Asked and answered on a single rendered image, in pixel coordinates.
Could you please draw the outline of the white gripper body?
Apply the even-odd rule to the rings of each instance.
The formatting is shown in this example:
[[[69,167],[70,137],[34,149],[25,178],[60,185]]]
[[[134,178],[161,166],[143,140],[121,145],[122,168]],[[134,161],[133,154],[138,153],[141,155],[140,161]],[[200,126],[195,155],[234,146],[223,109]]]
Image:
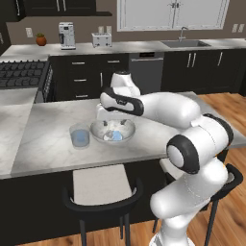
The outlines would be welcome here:
[[[96,119],[102,121],[134,119],[135,116],[121,111],[107,111],[101,104],[96,106]]]

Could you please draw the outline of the grey ice bowl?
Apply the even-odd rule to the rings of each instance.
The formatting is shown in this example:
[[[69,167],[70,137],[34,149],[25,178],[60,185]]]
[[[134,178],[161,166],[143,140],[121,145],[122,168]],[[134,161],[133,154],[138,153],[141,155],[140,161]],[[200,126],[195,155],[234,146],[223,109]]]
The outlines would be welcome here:
[[[127,119],[124,125],[121,125],[122,120],[109,120],[107,121],[108,126],[103,125],[102,120],[96,120],[90,125],[90,132],[92,133],[93,137],[98,140],[99,142],[111,144],[111,145],[120,145],[128,140],[130,140],[135,134],[135,123]],[[121,141],[106,141],[104,140],[104,135],[108,130],[119,131],[123,139]]]

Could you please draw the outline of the clear glass of water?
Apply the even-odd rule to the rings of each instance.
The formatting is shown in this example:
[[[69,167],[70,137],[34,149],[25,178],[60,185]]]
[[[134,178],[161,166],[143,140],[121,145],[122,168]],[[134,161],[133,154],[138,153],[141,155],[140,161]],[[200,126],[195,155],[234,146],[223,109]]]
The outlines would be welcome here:
[[[89,146],[89,127],[85,123],[76,123],[69,128],[71,142],[76,149]]]

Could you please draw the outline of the dark base cupboards with drawers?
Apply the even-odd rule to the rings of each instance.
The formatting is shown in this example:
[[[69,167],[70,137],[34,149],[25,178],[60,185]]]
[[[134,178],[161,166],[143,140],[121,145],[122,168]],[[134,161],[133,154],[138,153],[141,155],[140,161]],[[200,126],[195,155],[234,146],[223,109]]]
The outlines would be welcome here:
[[[97,99],[111,85],[112,74],[127,70],[128,54],[50,56],[54,100]]]

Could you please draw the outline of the dark grey dishwasher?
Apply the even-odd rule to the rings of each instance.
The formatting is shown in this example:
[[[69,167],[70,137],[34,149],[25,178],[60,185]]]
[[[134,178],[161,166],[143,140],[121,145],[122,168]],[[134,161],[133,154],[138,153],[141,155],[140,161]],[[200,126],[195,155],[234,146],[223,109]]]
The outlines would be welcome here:
[[[160,92],[163,52],[131,53],[129,70],[135,85],[142,94]]]

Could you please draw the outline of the black stool with white seat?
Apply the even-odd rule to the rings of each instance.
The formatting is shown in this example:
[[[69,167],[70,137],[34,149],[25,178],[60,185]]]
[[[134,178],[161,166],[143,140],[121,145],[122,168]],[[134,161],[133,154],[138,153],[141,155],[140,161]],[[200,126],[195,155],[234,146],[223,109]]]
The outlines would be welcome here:
[[[161,159],[160,166],[164,172],[165,185],[170,185],[183,175],[183,171],[173,166],[169,159]],[[226,197],[233,189],[235,189],[243,182],[243,175],[236,167],[234,167],[230,163],[227,163],[226,168],[229,174],[228,180],[226,181],[225,185],[215,195],[211,197],[210,200],[212,202],[212,206],[204,246],[209,246],[210,235],[212,232],[213,222],[215,219],[215,214],[217,212],[219,201]]]
[[[79,220],[82,245],[86,246],[86,222],[119,219],[120,238],[131,246],[130,212],[143,194],[143,183],[135,179],[131,189],[123,164],[73,171],[73,195],[62,189],[65,207]]]

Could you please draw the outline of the white toaster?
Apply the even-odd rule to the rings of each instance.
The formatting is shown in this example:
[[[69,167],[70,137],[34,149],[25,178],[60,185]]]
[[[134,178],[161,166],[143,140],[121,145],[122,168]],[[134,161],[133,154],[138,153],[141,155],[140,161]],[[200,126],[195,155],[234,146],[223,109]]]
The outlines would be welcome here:
[[[92,33],[93,47],[112,47],[111,34],[109,33]]]

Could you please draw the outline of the white coffee machine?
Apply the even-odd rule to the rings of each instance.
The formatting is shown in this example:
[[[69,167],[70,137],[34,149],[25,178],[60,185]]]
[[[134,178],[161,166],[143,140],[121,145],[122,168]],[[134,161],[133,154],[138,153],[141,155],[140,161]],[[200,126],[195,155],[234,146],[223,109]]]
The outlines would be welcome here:
[[[76,48],[72,22],[61,22],[59,24],[59,37],[62,50],[73,50]]]

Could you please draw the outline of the black gas hob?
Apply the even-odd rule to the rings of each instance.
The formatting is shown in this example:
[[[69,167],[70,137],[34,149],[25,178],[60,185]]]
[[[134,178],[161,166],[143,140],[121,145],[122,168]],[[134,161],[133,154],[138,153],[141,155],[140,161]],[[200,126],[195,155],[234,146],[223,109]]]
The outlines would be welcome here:
[[[1,61],[0,89],[39,87],[48,68],[48,61]]]

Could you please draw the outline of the dark base cupboards with doors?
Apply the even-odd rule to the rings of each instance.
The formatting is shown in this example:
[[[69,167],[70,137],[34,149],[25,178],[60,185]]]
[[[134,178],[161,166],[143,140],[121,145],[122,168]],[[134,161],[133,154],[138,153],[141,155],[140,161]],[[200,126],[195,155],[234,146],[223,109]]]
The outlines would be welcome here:
[[[162,91],[237,93],[246,68],[246,49],[166,52]]]

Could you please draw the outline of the green plant in orange pot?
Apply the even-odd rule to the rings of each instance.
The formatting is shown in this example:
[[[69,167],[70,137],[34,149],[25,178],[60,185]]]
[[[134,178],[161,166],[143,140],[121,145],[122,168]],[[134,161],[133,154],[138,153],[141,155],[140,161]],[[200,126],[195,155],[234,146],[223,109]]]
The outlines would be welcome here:
[[[36,34],[36,43],[38,46],[45,46],[47,43],[46,37],[43,33],[37,33]]]

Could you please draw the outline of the grey sink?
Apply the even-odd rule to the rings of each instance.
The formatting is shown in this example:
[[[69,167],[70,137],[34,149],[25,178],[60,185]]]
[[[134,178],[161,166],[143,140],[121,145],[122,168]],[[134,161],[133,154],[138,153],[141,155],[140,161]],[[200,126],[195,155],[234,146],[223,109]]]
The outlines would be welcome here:
[[[161,41],[164,45],[169,48],[195,48],[195,47],[208,47],[210,46],[207,43],[204,43],[201,40],[165,40]]]

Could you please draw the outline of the silver tap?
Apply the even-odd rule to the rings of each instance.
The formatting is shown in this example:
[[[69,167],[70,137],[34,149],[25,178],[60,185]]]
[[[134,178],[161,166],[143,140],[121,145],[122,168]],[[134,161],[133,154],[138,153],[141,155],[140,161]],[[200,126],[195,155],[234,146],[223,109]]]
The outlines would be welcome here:
[[[178,37],[178,41],[179,42],[182,42],[184,39],[186,39],[186,37],[184,36],[184,31],[187,30],[189,31],[189,29],[187,27],[182,27],[181,29],[181,34],[180,36]]]

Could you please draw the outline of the white framed window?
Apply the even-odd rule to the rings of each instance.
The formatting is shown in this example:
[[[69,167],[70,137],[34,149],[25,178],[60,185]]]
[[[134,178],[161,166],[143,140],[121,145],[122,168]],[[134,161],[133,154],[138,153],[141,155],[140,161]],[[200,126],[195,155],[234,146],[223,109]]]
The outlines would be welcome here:
[[[117,0],[117,31],[222,30],[230,0]]]

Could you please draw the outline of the dark wall cupboards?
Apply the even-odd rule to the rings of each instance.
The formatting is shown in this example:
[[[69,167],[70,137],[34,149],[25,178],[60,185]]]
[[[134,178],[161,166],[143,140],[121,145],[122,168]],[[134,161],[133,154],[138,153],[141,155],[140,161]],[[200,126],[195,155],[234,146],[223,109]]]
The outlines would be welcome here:
[[[33,16],[112,16],[98,12],[96,0],[0,0],[0,21],[18,22]]]

